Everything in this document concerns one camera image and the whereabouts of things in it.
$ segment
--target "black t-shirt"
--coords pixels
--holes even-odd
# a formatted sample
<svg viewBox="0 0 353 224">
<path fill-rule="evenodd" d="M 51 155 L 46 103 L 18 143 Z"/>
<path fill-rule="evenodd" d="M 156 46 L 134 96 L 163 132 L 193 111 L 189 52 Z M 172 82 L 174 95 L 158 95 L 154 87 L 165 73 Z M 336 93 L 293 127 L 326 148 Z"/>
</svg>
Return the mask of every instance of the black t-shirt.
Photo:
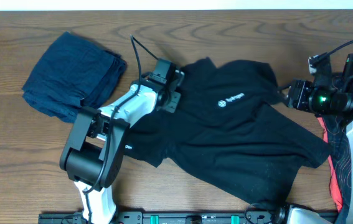
<svg viewBox="0 0 353 224">
<path fill-rule="evenodd" d="M 128 135 L 125 154 L 158 166 L 171 158 L 189 174 L 248 203 L 285 201 L 298 169 L 316 168 L 326 143 L 269 104 L 280 101 L 267 63 L 209 58 L 185 66 L 175 113 L 154 111 Z"/>
</svg>

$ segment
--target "green clamp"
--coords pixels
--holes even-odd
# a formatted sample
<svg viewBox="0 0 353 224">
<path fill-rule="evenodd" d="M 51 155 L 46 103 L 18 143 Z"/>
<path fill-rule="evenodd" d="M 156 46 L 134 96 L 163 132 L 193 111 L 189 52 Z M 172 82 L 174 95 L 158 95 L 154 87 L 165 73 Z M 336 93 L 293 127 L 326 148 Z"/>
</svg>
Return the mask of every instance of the green clamp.
<svg viewBox="0 0 353 224">
<path fill-rule="evenodd" d="M 232 224 L 240 224 L 240 217 L 238 215 L 232 215 Z"/>
<path fill-rule="evenodd" d="M 159 217 L 158 217 L 158 215 L 151 215 L 151 216 L 150 216 L 150 224 L 159 224 Z"/>
</svg>

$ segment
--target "wood grain surface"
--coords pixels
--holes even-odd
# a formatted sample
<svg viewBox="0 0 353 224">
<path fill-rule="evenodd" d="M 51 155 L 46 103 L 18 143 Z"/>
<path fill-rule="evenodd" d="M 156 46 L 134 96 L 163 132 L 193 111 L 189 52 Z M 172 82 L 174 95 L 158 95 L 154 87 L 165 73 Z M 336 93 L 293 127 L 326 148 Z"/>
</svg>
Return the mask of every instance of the wood grain surface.
<svg viewBox="0 0 353 224">
<path fill-rule="evenodd" d="M 128 69 L 109 101 L 136 79 L 129 34 L 156 55 L 181 64 L 210 57 L 217 66 L 236 59 L 268 62 L 280 85 L 306 78 L 307 59 L 353 39 L 353 11 L 90 11 L 0 12 L 0 223 L 37 223 L 41 212 L 81 209 L 80 196 L 59 168 L 71 125 L 32 109 L 21 87 L 47 47 L 63 32 L 84 36 L 122 54 Z M 139 50 L 144 71 L 155 61 Z M 332 56 L 341 71 L 353 45 Z M 276 105 L 321 136 L 311 114 Z M 329 167 L 302 167 L 288 201 L 334 210 Z M 126 157 L 114 184 L 118 205 L 159 210 L 243 210 L 247 204 L 178 168 L 169 159 L 156 169 Z"/>
</svg>

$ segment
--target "white wall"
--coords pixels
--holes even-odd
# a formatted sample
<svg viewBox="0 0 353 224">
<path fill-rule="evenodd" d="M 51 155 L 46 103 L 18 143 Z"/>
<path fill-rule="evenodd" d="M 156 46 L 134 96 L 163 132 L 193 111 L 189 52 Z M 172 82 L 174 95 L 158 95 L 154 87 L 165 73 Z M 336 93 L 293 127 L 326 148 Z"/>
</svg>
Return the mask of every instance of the white wall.
<svg viewBox="0 0 353 224">
<path fill-rule="evenodd" d="M 0 11 L 353 9 L 353 0 L 0 0 Z"/>
</svg>

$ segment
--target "green led light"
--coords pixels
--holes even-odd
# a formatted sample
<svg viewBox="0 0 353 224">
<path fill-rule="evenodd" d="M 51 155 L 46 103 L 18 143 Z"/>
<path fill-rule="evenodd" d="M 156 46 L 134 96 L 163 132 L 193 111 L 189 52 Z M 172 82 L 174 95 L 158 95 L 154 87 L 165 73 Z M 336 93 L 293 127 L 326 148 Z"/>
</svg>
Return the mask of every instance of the green led light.
<svg viewBox="0 0 353 224">
<path fill-rule="evenodd" d="M 327 101 L 327 97 L 320 96 L 320 102 L 326 102 L 326 101 Z"/>
</svg>

